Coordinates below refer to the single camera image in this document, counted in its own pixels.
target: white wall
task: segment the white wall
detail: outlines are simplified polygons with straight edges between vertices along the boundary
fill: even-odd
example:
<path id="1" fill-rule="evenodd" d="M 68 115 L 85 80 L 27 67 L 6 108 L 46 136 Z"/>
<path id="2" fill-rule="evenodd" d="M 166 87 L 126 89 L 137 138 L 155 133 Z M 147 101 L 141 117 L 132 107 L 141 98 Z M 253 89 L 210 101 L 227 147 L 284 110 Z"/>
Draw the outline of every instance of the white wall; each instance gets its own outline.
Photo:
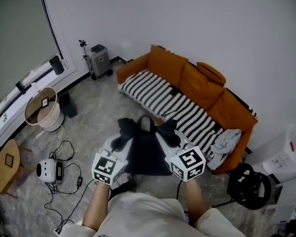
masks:
<path id="1" fill-rule="evenodd" d="M 296 123 L 296 0 L 48 0 L 77 70 L 79 39 L 110 57 L 162 45 L 217 68 L 259 116 L 254 150 Z"/>

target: orange cushion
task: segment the orange cushion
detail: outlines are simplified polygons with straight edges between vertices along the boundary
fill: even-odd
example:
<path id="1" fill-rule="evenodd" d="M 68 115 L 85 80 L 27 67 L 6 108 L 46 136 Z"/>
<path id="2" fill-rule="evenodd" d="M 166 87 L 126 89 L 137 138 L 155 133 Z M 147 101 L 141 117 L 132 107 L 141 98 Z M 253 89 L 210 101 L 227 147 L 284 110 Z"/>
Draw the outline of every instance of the orange cushion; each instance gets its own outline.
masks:
<path id="1" fill-rule="evenodd" d="M 175 87 L 178 87 L 182 69 L 186 61 L 186 58 L 170 53 L 158 46 L 151 45 L 147 69 Z"/>
<path id="2" fill-rule="evenodd" d="M 249 130 L 258 122 L 228 90 L 225 90 L 207 110 L 207 114 L 224 129 L 238 128 L 242 132 Z"/>
<path id="3" fill-rule="evenodd" d="M 197 62 L 198 70 L 205 75 L 209 81 L 213 81 L 221 86 L 226 83 L 225 77 L 213 67 L 203 62 Z"/>
<path id="4" fill-rule="evenodd" d="M 131 75 L 143 71 L 147 68 L 149 53 L 138 57 L 117 70 L 117 82 L 122 83 Z"/>
<path id="5" fill-rule="evenodd" d="M 197 68 L 186 62 L 179 89 L 195 104 L 207 110 L 224 91 L 224 88 L 207 80 Z"/>

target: trash bin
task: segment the trash bin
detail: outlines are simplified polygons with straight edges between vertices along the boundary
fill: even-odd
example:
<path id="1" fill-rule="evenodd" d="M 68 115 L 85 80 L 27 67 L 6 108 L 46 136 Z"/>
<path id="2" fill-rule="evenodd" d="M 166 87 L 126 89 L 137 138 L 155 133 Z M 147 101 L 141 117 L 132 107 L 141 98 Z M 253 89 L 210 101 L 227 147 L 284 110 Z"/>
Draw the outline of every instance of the trash bin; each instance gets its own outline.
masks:
<path id="1" fill-rule="evenodd" d="M 59 105 L 61 111 L 66 114 L 68 117 L 72 118 L 77 115 L 77 109 L 69 96 L 69 93 L 66 92 L 59 96 Z"/>

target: striped blanket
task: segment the striped blanket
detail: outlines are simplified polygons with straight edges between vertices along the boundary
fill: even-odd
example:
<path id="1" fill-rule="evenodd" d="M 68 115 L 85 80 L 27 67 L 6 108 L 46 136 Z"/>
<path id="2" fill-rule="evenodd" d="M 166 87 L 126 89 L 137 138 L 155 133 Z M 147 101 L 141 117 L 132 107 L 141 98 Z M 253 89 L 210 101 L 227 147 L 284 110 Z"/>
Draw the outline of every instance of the striped blanket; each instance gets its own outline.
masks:
<path id="1" fill-rule="evenodd" d="M 203 108 L 163 78 L 144 70 L 120 83 L 118 89 L 158 118 L 177 120 L 177 130 L 198 146 L 210 162 L 215 159 L 208 164 L 211 169 L 218 168 L 226 159 L 227 154 L 218 155 L 210 150 L 210 145 L 224 131 L 223 128 Z"/>

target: white cube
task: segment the white cube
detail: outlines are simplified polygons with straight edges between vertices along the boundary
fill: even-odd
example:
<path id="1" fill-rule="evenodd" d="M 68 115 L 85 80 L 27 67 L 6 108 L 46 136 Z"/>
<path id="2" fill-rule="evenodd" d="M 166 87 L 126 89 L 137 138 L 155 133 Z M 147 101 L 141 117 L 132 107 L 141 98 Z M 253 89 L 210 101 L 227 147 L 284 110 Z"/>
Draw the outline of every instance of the white cube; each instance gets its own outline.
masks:
<path id="1" fill-rule="evenodd" d="M 91 168 L 92 177 L 102 183 L 112 185 L 123 173 L 125 163 L 114 156 L 95 154 Z"/>
<path id="2" fill-rule="evenodd" d="M 199 147 L 194 147 L 170 158 L 170 170 L 184 182 L 204 172 L 206 160 Z"/>

